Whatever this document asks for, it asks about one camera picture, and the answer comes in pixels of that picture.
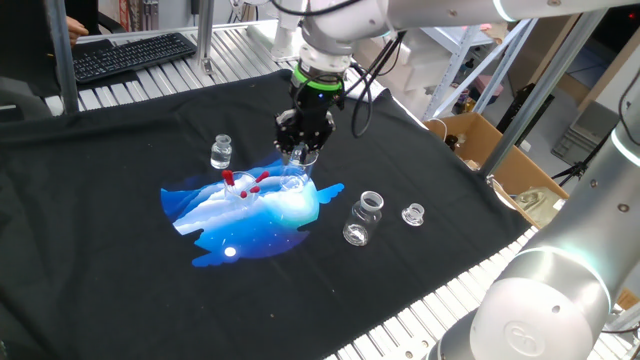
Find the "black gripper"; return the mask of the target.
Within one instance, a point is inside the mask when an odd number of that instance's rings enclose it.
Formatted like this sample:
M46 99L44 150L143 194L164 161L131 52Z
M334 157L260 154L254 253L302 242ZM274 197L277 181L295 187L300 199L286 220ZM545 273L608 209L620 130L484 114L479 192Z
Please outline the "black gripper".
M291 83L289 93L294 110L286 110L275 117L276 148L282 154L290 154L301 142L301 128L307 151L320 151L336 130L333 115L328 111L339 102L343 86L338 83Z

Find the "person's bare hand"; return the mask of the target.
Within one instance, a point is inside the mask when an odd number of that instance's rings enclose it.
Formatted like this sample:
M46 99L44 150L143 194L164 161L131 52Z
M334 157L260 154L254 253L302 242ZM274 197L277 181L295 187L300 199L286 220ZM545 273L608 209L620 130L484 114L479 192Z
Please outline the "person's bare hand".
M72 47L77 44L80 37L89 35L89 30L79 21L70 16L66 17L66 24L68 28L69 42Z

